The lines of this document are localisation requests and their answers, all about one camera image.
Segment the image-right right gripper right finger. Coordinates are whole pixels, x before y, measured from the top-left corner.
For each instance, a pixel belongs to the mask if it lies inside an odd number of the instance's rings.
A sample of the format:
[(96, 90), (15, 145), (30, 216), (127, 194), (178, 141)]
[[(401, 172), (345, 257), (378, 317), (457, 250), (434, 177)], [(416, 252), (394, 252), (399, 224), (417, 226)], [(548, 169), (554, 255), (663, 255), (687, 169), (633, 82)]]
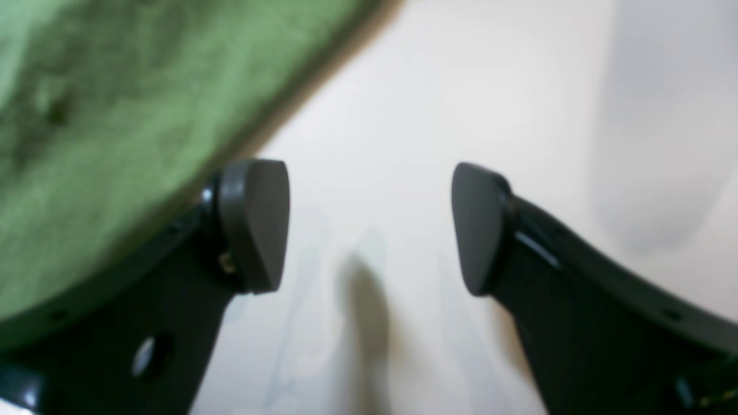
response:
[(459, 163), (451, 209), (471, 295), (513, 318), (550, 414), (735, 414), (736, 323), (622, 268), (505, 177)]

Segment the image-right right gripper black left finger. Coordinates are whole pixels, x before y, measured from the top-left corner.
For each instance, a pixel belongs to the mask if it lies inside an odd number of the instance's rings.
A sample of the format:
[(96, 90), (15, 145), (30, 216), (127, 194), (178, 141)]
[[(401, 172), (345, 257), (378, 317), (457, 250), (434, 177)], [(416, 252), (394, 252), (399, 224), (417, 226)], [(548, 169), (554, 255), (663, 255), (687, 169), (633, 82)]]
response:
[(289, 212), (284, 162), (230, 163), (124, 260), (2, 322), (2, 403), (188, 413), (233, 297), (279, 289)]

